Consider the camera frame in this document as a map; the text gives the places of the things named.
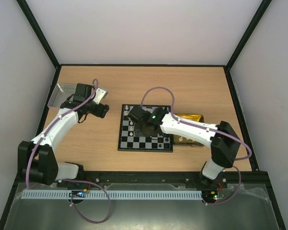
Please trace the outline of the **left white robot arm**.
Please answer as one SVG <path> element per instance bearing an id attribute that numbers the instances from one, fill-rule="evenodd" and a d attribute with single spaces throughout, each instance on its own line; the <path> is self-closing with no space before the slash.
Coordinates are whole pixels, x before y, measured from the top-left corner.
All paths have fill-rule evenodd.
<path id="1" fill-rule="evenodd" d="M 55 181 L 75 179 L 80 170 L 76 163 L 58 163 L 55 151 L 64 136 L 89 114 L 104 118 L 109 111 L 101 100 L 107 90 L 99 87 L 98 79 L 91 85 L 78 83 L 75 92 L 60 105 L 57 115 L 49 125 L 31 141 L 22 141 L 18 146 L 17 174 L 24 179 L 27 189 L 30 183 L 51 185 Z"/>

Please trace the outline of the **black magnetic chess board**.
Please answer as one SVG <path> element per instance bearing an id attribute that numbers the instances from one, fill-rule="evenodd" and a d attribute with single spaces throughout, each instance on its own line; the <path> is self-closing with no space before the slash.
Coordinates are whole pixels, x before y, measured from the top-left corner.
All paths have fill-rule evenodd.
<path id="1" fill-rule="evenodd" d="M 134 104 L 123 104 L 121 107 L 120 129 L 118 140 L 118 151 L 141 151 L 141 152 L 173 152 L 173 135 L 162 134 L 157 137 L 139 137 L 136 136 L 134 127 L 135 123 L 125 115 L 125 111 L 131 111 Z"/>

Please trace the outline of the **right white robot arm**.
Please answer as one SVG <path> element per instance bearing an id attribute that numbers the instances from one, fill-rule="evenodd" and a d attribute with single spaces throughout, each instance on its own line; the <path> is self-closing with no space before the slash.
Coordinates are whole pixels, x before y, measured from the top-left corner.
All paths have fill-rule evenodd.
<path id="1" fill-rule="evenodd" d="M 162 107 L 152 112 L 140 106 L 134 106 L 128 118 L 140 129 L 141 134 L 170 134 L 188 138 L 211 149 L 211 158 L 205 162 L 199 175 L 199 183 L 209 188 L 216 183 L 219 174 L 234 164 L 240 139 L 231 125 L 221 121 L 220 124 L 206 124 L 172 115 Z"/>

